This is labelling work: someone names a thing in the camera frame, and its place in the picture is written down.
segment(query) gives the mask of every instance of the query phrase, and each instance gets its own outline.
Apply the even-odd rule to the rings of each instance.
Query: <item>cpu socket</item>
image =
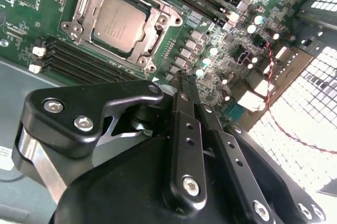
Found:
[[[133,70],[156,72],[152,58],[181,15],[163,0],[78,0],[61,28],[77,44]]]

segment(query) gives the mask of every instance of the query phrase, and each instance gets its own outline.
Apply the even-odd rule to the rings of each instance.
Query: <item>motherboard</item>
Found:
[[[305,0],[0,0],[0,55],[67,85],[193,74],[220,119],[244,109],[231,87],[294,42]]]

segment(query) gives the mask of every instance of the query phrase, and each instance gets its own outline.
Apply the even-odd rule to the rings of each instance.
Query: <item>red and black wire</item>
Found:
[[[270,47],[270,44],[267,43],[266,44],[266,48],[267,48],[267,51],[268,51],[268,56],[269,56],[269,75],[268,75],[268,90],[267,90],[267,101],[266,101],[266,104],[267,104],[267,109],[268,109],[268,112],[270,113],[270,116],[272,118],[272,120],[274,121],[274,123],[276,124],[276,126],[279,128],[279,130],[284,133],[286,136],[288,136],[290,139],[293,139],[295,140],[296,142],[299,142],[300,144],[304,145],[304,146],[307,146],[307,147],[310,147],[312,149],[316,149],[316,150],[319,150],[321,152],[327,152],[327,153],[331,153],[331,154],[337,154],[337,151],[334,151],[334,150],[326,150],[326,149],[323,149],[323,148],[319,148],[318,146],[316,145],[312,145],[312,144],[308,144],[306,142],[303,142],[301,141],[300,139],[298,139],[298,137],[294,137],[292,136],[291,134],[289,134],[287,131],[285,131],[281,125],[276,121],[275,117],[273,116],[272,112],[271,112],[271,93],[270,93],[270,90],[269,90],[269,87],[270,87],[270,84],[271,84],[271,80],[272,80],[272,76],[273,76],[273,65],[274,65],[274,60],[273,60],[273,50],[271,49]]]

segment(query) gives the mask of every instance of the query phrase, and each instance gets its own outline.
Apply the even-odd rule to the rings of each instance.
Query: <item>green circuit board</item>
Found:
[[[29,66],[35,60],[32,54],[37,38],[55,37],[68,44],[74,45],[69,36],[61,29],[61,23],[71,21],[78,0],[0,0],[0,55],[20,65]],[[292,28],[292,19],[296,11],[305,0],[249,0],[249,7],[240,14],[242,27],[233,27],[230,30],[217,26],[209,18],[197,14],[196,11],[186,6],[179,0],[165,0],[182,16],[183,24],[179,28],[170,28],[165,35],[160,47],[153,57],[157,67],[155,73],[134,71],[119,65],[111,58],[97,51],[78,45],[83,51],[120,67],[131,75],[141,79],[149,79],[159,84],[167,84],[167,72],[170,70],[175,57],[184,46],[186,38],[193,30],[207,36],[196,57],[190,62],[188,70],[196,67],[203,69],[204,74],[197,84],[200,89],[202,102],[214,107],[222,119],[227,115],[238,119],[244,109],[237,106],[235,101],[223,100],[217,82],[219,74],[233,74],[229,86],[238,79],[244,79],[250,72],[245,66],[233,61],[232,50],[237,45],[244,44],[256,56],[262,58],[262,50],[252,44],[252,35],[247,33],[246,26],[251,23],[252,16],[260,14],[264,22],[257,27],[256,34],[266,37],[266,29],[271,28],[277,32],[286,32]],[[203,56],[209,56],[207,48],[214,46],[219,53],[211,56],[211,62],[205,66],[201,62]],[[76,85],[76,81],[52,72],[45,72],[49,76],[68,85]]]

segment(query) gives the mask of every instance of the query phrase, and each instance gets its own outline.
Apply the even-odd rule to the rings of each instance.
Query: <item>white sticker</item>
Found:
[[[0,169],[12,170],[14,163],[12,161],[12,150],[6,147],[0,146]]]

